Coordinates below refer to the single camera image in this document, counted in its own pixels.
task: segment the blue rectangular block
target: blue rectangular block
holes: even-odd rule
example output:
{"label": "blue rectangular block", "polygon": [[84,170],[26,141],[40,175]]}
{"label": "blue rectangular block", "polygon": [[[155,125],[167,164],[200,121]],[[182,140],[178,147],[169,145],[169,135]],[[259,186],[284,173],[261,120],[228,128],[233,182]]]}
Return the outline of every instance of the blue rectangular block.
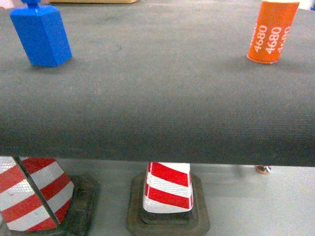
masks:
{"label": "blue rectangular block", "polygon": [[58,66],[72,57],[57,8],[16,8],[10,17],[32,65]]}

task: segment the metal bolt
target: metal bolt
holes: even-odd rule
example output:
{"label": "metal bolt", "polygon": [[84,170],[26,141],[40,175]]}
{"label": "metal bolt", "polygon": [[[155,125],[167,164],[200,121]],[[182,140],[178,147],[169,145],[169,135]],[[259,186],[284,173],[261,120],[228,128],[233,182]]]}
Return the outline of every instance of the metal bolt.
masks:
{"label": "metal bolt", "polygon": [[255,166],[256,171],[262,175],[269,174],[271,172],[270,166]]}

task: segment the orange cylinder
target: orange cylinder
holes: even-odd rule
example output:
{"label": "orange cylinder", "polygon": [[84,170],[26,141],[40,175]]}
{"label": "orange cylinder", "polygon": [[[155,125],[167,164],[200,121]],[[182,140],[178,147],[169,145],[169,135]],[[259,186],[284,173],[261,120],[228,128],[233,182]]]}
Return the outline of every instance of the orange cylinder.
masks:
{"label": "orange cylinder", "polygon": [[298,0],[262,1],[248,59],[263,64],[279,60],[299,4]]}

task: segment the red and white striped cone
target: red and white striped cone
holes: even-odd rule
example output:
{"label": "red and white striped cone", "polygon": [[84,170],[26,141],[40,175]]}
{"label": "red and white striped cone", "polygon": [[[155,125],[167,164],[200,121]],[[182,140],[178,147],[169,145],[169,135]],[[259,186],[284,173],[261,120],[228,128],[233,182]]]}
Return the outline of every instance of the red and white striped cone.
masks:
{"label": "red and white striped cone", "polygon": [[4,221],[15,231],[57,227],[67,213],[73,183],[55,159],[22,160],[18,163],[15,158],[0,157],[0,211]]}
{"label": "red and white striped cone", "polygon": [[179,213],[193,206],[190,164],[150,162],[143,208],[151,213]]}

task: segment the black rubber base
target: black rubber base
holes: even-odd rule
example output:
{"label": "black rubber base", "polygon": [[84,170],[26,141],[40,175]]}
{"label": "black rubber base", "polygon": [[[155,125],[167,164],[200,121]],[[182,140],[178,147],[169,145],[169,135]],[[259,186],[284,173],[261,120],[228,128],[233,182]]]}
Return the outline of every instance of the black rubber base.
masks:
{"label": "black rubber base", "polygon": [[99,184],[90,176],[72,176],[73,196],[63,222],[51,230],[20,232],[9,230],[4,223],[1,236],[86,236],[99,196]]}
{"label": "black rubber base", "polygon": [[210,221],[202,191],[201,180],[191,175],[194,206],[186,214],[151,214],[143,209],[143,184],[146,173],[132,181],[127,229],[133,236],[204,236],[210,229]]}

